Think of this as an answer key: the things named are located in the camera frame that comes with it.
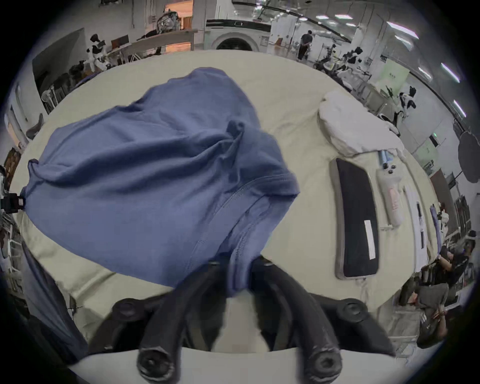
black screw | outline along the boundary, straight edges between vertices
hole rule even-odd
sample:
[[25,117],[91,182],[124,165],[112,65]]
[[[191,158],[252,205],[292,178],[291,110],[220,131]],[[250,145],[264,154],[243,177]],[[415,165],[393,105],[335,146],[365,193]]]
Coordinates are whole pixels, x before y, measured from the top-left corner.
[[117,308],[123,316],[130,317],[135,314],[135,306],[133,303],[120,303]]
[[361,312],[360,306],[356,303],[347,305],[347,309],[352,315],[358,315]]
[[342,370],[342,360],[338,353],[325,351],[316,356],[313,366],[317,377],[333,377]]
[[157,350],[146,350],[138,356],[138,369],[147,379],[166,379],[173,372],[173,364],[167,354]]

desk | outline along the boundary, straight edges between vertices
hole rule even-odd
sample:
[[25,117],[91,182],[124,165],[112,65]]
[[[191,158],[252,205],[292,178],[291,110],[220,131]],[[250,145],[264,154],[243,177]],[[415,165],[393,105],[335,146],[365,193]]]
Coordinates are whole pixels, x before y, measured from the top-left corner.
[[135,55],[136,53],[145,52],[149,49],[155,49],[165,45],[178,43],[190,43],[190,50],[193,51],[193,37],[197,31],[197,29],[182,29],[180,31],[167,32],[147,37],[145,39],[127,43],[121,47],[115,48],[111,52],[107,53],[106,56],[108,58],[120,56],[123,62],[127,62],[130,55]]
[[[299,182],[300,194],[273,231],[262,254],[311,293],[334,299],[353,297],[364,300],[370,311],[382,305],[402,287],[414,270],[413,227],[406,197],[401,195],[406,216],[402,225],[379,233],[378,273],[365,279],[363,287],[355,280],[337,279],[335,191],[329,163],[338,156],[338,151],[323,135],[318,106],[327,92],[343,90],[327,75],[293,60],[259,52],[199,50],[154,56],[102,72],[72,91],[55,108],[25,149],[11,191],[19,193],[28,183],[28,160],[41,156],[56,128],[117,105],[128,105],[141,98],[150,87],[186,76],[199,67],[224,70],[245,92],[255,106],[262,129],[275,137],[285,163]],[[438,200],[428,176],[410,153],[406,155],[407,161],[411,162],[409,169],[395,159],[404,173],[401,187],[407,183],[413,189],[417,188],[427,220],[428,239],[434,243],[435,229],[427,214],[432,204],[438,209]],[[379,226],[385,227],[386,211],[376,180],[376,170],[380,166],[378,154],[360,154],[351,161],[368,171]],[[118,300],[127,297],[145,299],[171,289],[113,273],[74,255],[43,235],[23,211],[15,214],[15,220],[32,255],[75,298],[83,311],[89,310],[99,321],[108,315]]]

folded white cloth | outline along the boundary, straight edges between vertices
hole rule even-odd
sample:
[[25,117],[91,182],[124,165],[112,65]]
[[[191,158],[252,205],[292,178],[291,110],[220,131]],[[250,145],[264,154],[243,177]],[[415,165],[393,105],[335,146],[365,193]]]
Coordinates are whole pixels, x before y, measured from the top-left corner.
[[332,144],[345,156],[388,150],[404,160],[402,141],[388,129],[385,121],[368,112],[342,90],[330,91],[318,108],[320,119]]

washing machine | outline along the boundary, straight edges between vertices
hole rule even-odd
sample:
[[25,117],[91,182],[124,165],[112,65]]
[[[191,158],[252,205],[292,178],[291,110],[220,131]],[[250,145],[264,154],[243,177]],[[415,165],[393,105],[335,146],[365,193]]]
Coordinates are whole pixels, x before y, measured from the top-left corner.
[[266,52],[271,25],[244,20],[206,21],[204,49]]

white remote control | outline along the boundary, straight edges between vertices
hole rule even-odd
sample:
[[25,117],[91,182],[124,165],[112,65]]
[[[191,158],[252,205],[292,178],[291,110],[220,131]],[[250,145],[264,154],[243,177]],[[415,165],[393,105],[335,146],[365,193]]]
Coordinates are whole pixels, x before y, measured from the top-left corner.
[[402,203],[398,183],[402,180],[402,172],[396,165],[384,164],[384,169],[377,170],[377,181],[384,198],[388,221],[394,227],[403,222]]

